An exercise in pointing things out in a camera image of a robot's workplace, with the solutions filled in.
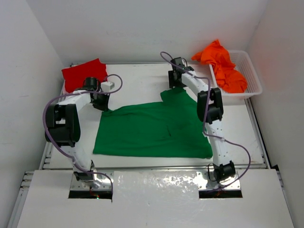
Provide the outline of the red t-shirt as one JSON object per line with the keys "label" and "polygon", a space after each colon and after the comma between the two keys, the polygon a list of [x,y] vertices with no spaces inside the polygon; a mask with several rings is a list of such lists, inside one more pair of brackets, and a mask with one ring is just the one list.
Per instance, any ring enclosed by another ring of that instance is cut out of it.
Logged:
{"label": "red t-shirt", "polygon": [[106,64],[95,60],[62,69],[63,78],[65,80],[65,91],[71,93],[81,88],[87,77],[97,78],[102,82],[107,77]]}

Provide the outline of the green t-shirt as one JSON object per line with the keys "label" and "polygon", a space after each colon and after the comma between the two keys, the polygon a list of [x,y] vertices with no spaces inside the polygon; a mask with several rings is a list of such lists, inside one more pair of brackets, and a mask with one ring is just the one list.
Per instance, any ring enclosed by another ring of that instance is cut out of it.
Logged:
{"label": "green t-shirt", "polygon": [[126,157],[211,158],[197,103],[183,88],[161,92],[161,101],[103,112],[93,154]]}

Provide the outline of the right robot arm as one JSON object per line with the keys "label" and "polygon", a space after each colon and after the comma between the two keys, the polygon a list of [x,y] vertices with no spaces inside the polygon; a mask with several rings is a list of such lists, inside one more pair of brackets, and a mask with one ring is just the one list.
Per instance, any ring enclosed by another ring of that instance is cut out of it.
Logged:
{"label": "right robot arm", "polygon": [[222,129],[221,91],[212,88],[208,78],[198,77],[193,68],[188,69],[188,73],[177,68],[169,71],[169,87],[188,87],[196,95],[197,116],[203,122],[203,134],[209,138],[213,152],[213,176],[215,182],[220,183],[236,174]]}

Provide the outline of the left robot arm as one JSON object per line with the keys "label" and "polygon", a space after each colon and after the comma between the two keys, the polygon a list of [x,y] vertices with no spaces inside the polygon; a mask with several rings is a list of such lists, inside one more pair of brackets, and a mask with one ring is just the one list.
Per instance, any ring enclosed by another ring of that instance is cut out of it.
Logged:
{"label": "left robot arm", "polygon": [[109,92],[114,83],[88,77],[81,88],[75,90],[67,99],[50,104],[44,112],[44,122],[48,133],[46,140],[60,149],[73,166],[77,181],[97,189],[105,180],[112,180],[97,172],[94,162],[84,152],[79,143],[81,137],[79,111],[87,104],[100,111],[108,111]]}

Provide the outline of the orange t-shirt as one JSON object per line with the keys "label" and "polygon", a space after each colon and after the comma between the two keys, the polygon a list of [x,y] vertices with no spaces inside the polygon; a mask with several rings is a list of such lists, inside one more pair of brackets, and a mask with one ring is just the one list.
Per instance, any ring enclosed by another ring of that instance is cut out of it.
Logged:
{"label": "orange t-shirt", "polygon": [[203,65],[211,65],[218,87],[227,93],[243,93],[247,89],[247,80],[235,69],[229,52],[220,44],[219,40],[211,42],[204,50],[194,54],[191,58]]}

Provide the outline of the white plastic basket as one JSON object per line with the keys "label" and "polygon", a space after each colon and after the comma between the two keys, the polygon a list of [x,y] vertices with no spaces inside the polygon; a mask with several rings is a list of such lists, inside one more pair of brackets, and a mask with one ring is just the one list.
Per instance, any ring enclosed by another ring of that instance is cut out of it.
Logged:
{"label": "white plastic basket", "polygon": [[247,81],[247,89],[244,93],[227,93],[221,89],[224,105],[238,105],[252,96],[263,92],[261,83],[247,52],[242,50],[229,50],[230,60],[236,65],[235,69],[240,72]]}

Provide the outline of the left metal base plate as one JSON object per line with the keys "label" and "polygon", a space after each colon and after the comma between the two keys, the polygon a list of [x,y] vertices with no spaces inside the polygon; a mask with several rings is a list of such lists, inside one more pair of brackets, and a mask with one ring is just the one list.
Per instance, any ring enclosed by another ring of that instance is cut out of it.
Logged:
{"label": "left metal base plate", "polygon": [[89,175],[83,172],[74,172],[70,184],[72,191],[111,191],[114,182],[114,172],[94,170],[97,174]]}

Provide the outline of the metal base plate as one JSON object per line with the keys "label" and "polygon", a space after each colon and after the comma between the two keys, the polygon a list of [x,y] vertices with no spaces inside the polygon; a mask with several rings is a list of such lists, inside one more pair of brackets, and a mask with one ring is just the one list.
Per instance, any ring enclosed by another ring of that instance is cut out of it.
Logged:
{"label": "metal base plate", "polygon": [[200,191],[211,191],[218,188],[224,191],[241,190],[238,172],[217,183],[214,180],[213,171],[202,170],[197,172],[196,182]]}
{"label": "metal base plate", "polygon": [[97,174],[89,175],[83,172],[74,172],[70,184],[72,191],[111,191],[114,182],[114,172],[94,170]]}

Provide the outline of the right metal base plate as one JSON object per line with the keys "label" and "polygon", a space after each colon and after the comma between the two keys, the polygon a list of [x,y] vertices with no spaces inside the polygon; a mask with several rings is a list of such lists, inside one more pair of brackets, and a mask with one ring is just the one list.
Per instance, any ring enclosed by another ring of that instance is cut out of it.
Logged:
{"label": "right metal base plate", "polygon": [[238,172],[217,183],[214,180],[213,171],[202,170],[197,172],[196,182],[200,191],[211,191],[218,188],[224,191],[241,190]]}

